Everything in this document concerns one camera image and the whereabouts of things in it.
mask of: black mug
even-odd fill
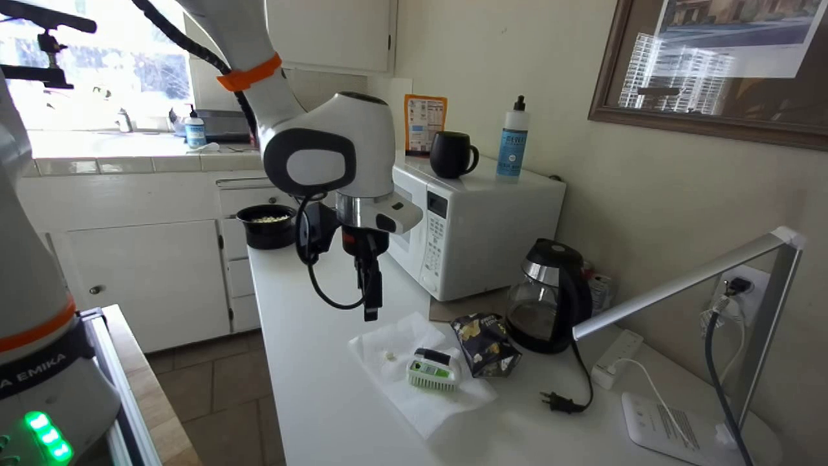
[[[463,131],[435,131],[432,137],[432,170],[440,178],[461,178],[478,163],[478,150]]]

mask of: black kettle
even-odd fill
[[[571,326],[591,315],[589,285],[581,276],[585,258],[548,237],[538,237],[526,257],[511,288],[509,336],[533,351],[563,351]]]

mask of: white microwave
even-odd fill
[[[387,250],[435,301],[511,285],[535,237],[555,236],[566,183],[494,170],[485,157],[463,178],[436,178],[427,157],[392,165],[396,191],[421,206],[421,220],[391,236]]]

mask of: black bowl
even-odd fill
[[[291,242],[294,209],[286,203],[254,203],[237,209],[251,248],[285,248]]]

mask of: picture frame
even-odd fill
[[[617,0],[589,118],[828,150],[824,7]]]

